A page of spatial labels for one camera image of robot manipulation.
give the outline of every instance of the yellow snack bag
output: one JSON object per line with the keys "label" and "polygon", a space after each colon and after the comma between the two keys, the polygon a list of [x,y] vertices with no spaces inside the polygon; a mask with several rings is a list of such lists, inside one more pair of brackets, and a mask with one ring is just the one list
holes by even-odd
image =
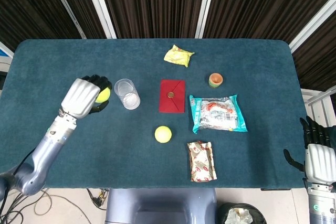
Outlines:
{"label": "yellow snack bag", "polygon": [[174,64],[185,65],[187,68],[190,61],[190,56],[193,54],[194,52],[188,52],[174,45],[172,49],[166,53],[163,60]]}

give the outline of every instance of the small cup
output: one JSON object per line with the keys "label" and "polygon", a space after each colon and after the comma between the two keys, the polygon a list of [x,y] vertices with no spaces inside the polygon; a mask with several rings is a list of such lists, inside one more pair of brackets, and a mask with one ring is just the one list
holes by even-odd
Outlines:
{"label": "small cup", "polygon": [[223,83],[223,76],[219,73],[212,73],[209,76],[209,85],[211,88],[218,88]]}
{"label": "small cup", "polygon": [[117,81],[114,85],[114,91],[126,109],[134,110],[140,105],[140,97],[131,80],[121,79]]}

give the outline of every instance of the felt table cover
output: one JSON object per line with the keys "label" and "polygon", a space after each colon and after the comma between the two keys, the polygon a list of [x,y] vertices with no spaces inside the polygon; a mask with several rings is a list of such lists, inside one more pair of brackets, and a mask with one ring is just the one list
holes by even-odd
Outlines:
{"label": "felt table cover", "polygon": [[[195,52],[189,67],[163,60],[176,44]],[[213,72],[223,84],[208,85]],[[27,40],[17,48],[0,97],[0,171],[17,165],[42,139],[76,78],[98,74],[134,82],[141,99],[127,110],[114,92],[77,128],[53,164],[48,187],[303,187],[285,160],[304,160],[299,123],[306,116],[293,58],[280,40]],[[185,113],[159,113],[162,79],[185,80]],[[238,95],[248,132],[192,132],[188,96]],[[167,125],[165,144],[154,131]],[[211,142],[217,180],[191,182],[187,143]]]}

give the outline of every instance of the cable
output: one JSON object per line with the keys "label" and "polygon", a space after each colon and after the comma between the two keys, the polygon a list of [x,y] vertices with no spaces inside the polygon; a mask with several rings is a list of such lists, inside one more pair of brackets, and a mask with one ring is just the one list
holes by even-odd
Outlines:
{"label": "cable", "polygon": [[79,206],[77,206],[75,203],[73,203],[72,201],[70,201],[70,200],[67,199],[66,197],[59,196],[59,195],[53,195],[53,194],[49,194],[49,193],[45,193],[45,194],[46,194],[46,195],[42,196],[41,198],[48,197],[49,200],[50,200],[50,207],[49,207],[49,209],[48,209],[45,213],[43,213],[43,214],[38,214],[38,213],[36,212],[36,205],[37,205],[37,203],[35,203],[35,205],[34,205],[34,213],[35,213],[36,215],[38,215],[38,216],[46,215],[46,214],[51,210],[51,207],[52,207],[53,200],[52,200],[51,198],[52,198],[52,197],[56,197],[56,198],[64,199],[64,200],[66,200],[67,202],[69,202],[70,204],[72,204],[74,207],[76,207],[76,208],[77,208],[77,209],[84,215],[84,217],[85,217],[86,220],[89,222],[89,224],[92,224],[91,221],[90,221],[90,219],[88,218],[88,216],[85,214],[85,212],[84,212]]}
{"label": "cable", "polygon": [[11,195],[14,195],[14,194],[17,194],[17,193],[20,193],[20,192],[18,192],[18,191],[14,191],[14,192],[8,194],[8,196],[11,196]]}
{"label": "cable", "polygon": [[[27,207],[29,207],[29,206],[31,206],[31,205],[34,205],[34,213],[35,213],[35,215],[37,215],[37,216],[43,216],[43,215],[46,215],[47,213],[49,213],[50,212],[50,210],[51,210],[51,208],[52,208],[52,203],[53,203],[53,200],[52,200],[52,197],[56,197],[56,198],[61,198],[61,199],[64,199],[64,200],[66,200],[67,202],[69,202],[70,204],[72,204],[74,207],[76,207],[83,215],[84,215],[84,217],[86,218],[86,220],[88,221],[88,223],[89,224],[92,224],[92,222],[90,221],[90,219],[88,218],[88,216],[85,214],[85,212],[79,207],[79,206],[77,206],[75,203],[73,203],[72,201],[70,201],[69,199],[67,199],[66,197],[63,197],[63,196],[59,196],[59,195],[51,195],[51,194],[49,194],[49,193],[47,193],[47,191],[49,190],[49,188],[47,188],[46,190],[41,190],[42,192],[43,192],[43,194],[37,199],[37,200],[35,200],[33,203],[30,203],[30,204],[27,204],[27,205],[25,205],[24,207],[22,207],[20,210],[14,210],[18,205],[20,205],[24,200],[26,200],[29,196],[24,196],[23,194],[19,194],[19,195],[17,195],[16,196],[16,198],[13,200],[13,202],[12,202],[12,204],[11,204],[11,206],[9,207],[9,209],[8,209],[8,212],[5,214],[5,215],[3,215],[3,216],[1,216],[1,222],[0,222],[0,224],[11,224],[15,219],[16,219],[16,217],[17,216],[21,216],[21,223],[20,224],[23,224],[23,222],[24,222],[24,216],[23,216],[23,214],[22,214],[22,211],[25,209],[25,208],[27,208]],[[48,210],[46,211],[46,212],[44,212],[44,213],[42,213],[42,214],[39,214],[37,211],[36,211],[36,206],[37,206],[37,204],[40,202],[40,200],[42,199],[42,198],[45,198],[45,197],[48,197],[49,198],[49,200],[50,200],[50,206],[49,206],[49,208],[48,208]],[[16,213],[16,215],[12,218],[12,219],[10,219],[9,218],[9,215],[10,214],[13,214],[13,213]]]}
{"label": "cable", "polygon": [[101,190],[101,193],[100,193],[99,196],[98,196],[98,198],[94,198],[94,196],[92,195],[92,192],[90,191],[89,188],[86,188],[86,190],[88,191],[88,194],[89,194],[90,199],[91,199],[92,203],[94,204],[94,206],[97,207],[97,208],[100,209],[100,210],[106,211],[106,209],[101,208],[101,205],[102,205],[102,203],[104,202],[104,200],[106,199],[105,194],[106,194],[106,192],[107,192],[108,190],[106,190],[106,189],[102,189],[102,190]]}
{"label": "cable", "polygon": [[21,163],[16,167],[15,171],[13,172],[13,175],[15,175],[15,174],[18,172],[18,170],[20,169],[20,167],[23,165],[23,163],[26,161],[26,159],[31,155],[31,153],[33,153],[34,150],[35,150],[35,148],[32,149],[32,150],[31,150],[31,151],[24,157],[24,159],[21,161]]}
{"label": "cable", "polygon": [[0,224],[3,224],[3,219],[2,219],[2,211],[4,210],[4,207],[5,207],[5,204],[6,204],[6,200],[7,200],[7,197],[8,197],[8,193],[9,193],[9,186],[7,184],[6,186],[6,190],[5,190],[5,196],[4,196],[4,199],[2,201],[2,204],[1,204],[1,207],[0,207]]}
{"label": "cable", "polygon": [[[41,190],[41,191],[43,191],[43,194],[42,194],[37,200],[35,200],[33,203],[30,203],[30,204],[25,205],[25,206],[24,206],[23,208],[21,208],[19,211],[13,211],[13,210],[14,210],[15,207],[17,207],[19,204],[21,204],[22,201],[24,201],[25,199],[27,199],[28,196],[25,197],[25,198],[24,198],[22,201],[20,201],[19,203],[15,204],[15,205],[12,207],[12,209],[9,209],[8,212],[6,213],[6,215],[4,216],[4,217],[5,217],[4,220],[6,221],[6,224],[10,224],[10,223],[12,223],[12,222],[15,220],[15,218],[16,218],[19,214],[21,214],[21,212],[22,212],[23,209],[25,209],[26,207],[29,207],[29,206],[35,204],[35,203],[38,202],[40,199],[42,199],[43,195],[47,193],[47,190],[45,190],[45,191]],[[17,214],[16,214],[16,215],[15,215],[15,216],[8,222],[8,216],[9,216],[11,213],[13,213],[13,212],[17,212]]]}

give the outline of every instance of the yellow tennis ball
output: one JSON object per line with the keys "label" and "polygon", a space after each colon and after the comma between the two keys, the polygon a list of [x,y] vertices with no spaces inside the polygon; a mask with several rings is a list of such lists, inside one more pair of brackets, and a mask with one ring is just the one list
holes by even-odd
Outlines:
{"label": "yellow tennis ball", "polygon": [[155,130],[155,139],[160,143],[167,143],[171,137],[172,132],[167,126],[160,126]]}
{"label": "yellow tennis ball", "polygon": [[96,103],[102,103],[107,101],[110,98],[111,90],[109,88],[105,88],[101,91],[96,99]]}

